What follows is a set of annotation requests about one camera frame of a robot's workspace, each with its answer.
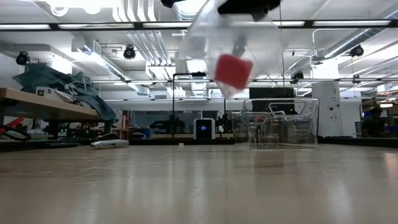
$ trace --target gray cloth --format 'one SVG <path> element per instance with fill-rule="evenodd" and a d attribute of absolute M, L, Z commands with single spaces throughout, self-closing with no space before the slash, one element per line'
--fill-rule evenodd
<path fill-rule="evenodd" d="M 27 72 L 14 77 L 14 80 L 23 86 L 22 91 L 35 93 L 38 86 L 54 88 L 88 103 L 105 121 L 115 119 L 116 113 L 98 96 L 98 91 L 90 79 L 83 76 L 83 72 L 72 76 L 41 64 L 26 66 Z"/>

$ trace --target ceiling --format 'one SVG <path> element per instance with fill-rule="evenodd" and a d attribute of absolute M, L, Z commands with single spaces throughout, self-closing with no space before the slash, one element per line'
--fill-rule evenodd
<path fill-rule="evenodd" d="M 396 0 L 284 0 L 281 4 L 281 14 L 279 10 L 274 10 L 269 14 L 271 19 L 382 19 L 383 12 L 396 8 Z M 168 9 L 161 5 L 160 0 L 155 0 L 155 17 L 158 21 L 176 21 L 177 16 L 173 9 Z M 103 9 L 100 13 L 91 15 L 83 9 L 70 9 L 63 17 L 53 16 L 50 6 L 46 2 L 27 0 L 2 0 L 0 1 L 0 23 L 33 23 L 33 22 L 114 22 L 112 9 Z M 315 34 L 315 48 L 317 50 L 327 49 L 341 40 L 344 40 L 355 30 L 321 30 Z M 173 35 L 180 33 L 179 30 L 162 30 L 162 38 L 171 58 L 178 52 L 178 45 L 184 37 Z M 79 58 L 76 52 L 71 51 L 73 38 L 83 35 L 87 39 L 95 39 L 102 46 L 102 54 L 112 63 L 127 74 L 130 79 L 144 80 L 149 77 L 145 74 L 146 61 L 137 53 L 134 60 L 126 60 L 123 51 L 126 45 L 132 44 L 124 31 L 102 31 L 102 32 L 0 32 L 0 46 L 21 45 L 21 44 L 46 44 L 55 49 L 50 52 L 32 52 L 31 57 L 41 60 L 48 59 L 53 55 L 64 58 L 74 64 L 75 70 L 82 70 L 93 80 L 112 79 L 106 70 L 91 61 L 84 61 Z M 283 30 L 283 41 L 286 49 L 283 53 L 284 67 L 287 70 L 301 56 L 305 55 L 314 48 L 312 41 L 312 30 Z M 398 29 L 388 29 L 375 37 L 363 42 L 364 55 L 360 58 L 339 57 L 340 77 L 352 77 L 353 73 L 360 72 L 366 74 L 367 78 L 383 77 L 398 78 Z M 9 49 L 4 54 L 17 55 L 18 50 Z M 306 77 L 310 77 L 311 67 L 306 65 L 301 67 Z M 290 76 L 294 69 L 287 71 Z M 271 78 L 280 77 L 280 74 L 271 74 Z M 376 87 L 381 82 L 372 82 L 362 87 Z M 270 86 L 272 84 L 262 83 L 256 86 Z M 342 83 L 343 87 L 353 86 L 352 83 Z M 208 87 L 216 88 L 214 83 L 208 83 Z M 128 86 L 103 85 L 103 91 L 127 91 L 131 90 Z M 159 90 L 161 86 L 151 86 L 151 90 Z"/>

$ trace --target table surface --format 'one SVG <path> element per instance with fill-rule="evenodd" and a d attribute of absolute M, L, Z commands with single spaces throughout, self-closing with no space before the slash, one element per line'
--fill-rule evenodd
<path fill-rule="evenodd" d="M 1 100 L 18 101 L 15 106 L 5 107 L 5 116 L 33 119 L 101 120 L 101 116 L 94 109 L 10 88 L 0 88 Z"/>
<path fill-rule="evenodd" d="M 0 223 L 398 223 L 398 151 L 130 146 L 0 154 Z"/>

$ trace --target white device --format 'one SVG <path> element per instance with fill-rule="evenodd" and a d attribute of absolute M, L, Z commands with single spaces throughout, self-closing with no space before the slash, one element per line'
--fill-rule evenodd
<path fill-rule="evenodd" d="M 193 121 L 194 139 L 216 139 L 216 122 L 211 118 L 197 118 Z"/>
<path fill-rule="evenodd" d="M 96 141 L 90 144 L 90 146 L 95 149 L 112 149 L 116 147 L 126 147 L 128 145 L 129 141 L 121 139 Z"/>

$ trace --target clear plastic bag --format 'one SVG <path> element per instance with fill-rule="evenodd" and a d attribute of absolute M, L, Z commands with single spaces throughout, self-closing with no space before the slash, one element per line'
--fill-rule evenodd
<path fill-rule="evenodd" d="M 284 45 L 280 29 L 268 17 L 254 22 L 250 15 L 219 15 L 225 1 L 209 0 L 203 6 L 180 44 L 180 58 L 205 61 L 208 78 L 229 98 L 258 75 L 281 74 Z M 238 75 L 244 78 L 233 82 Z"/>

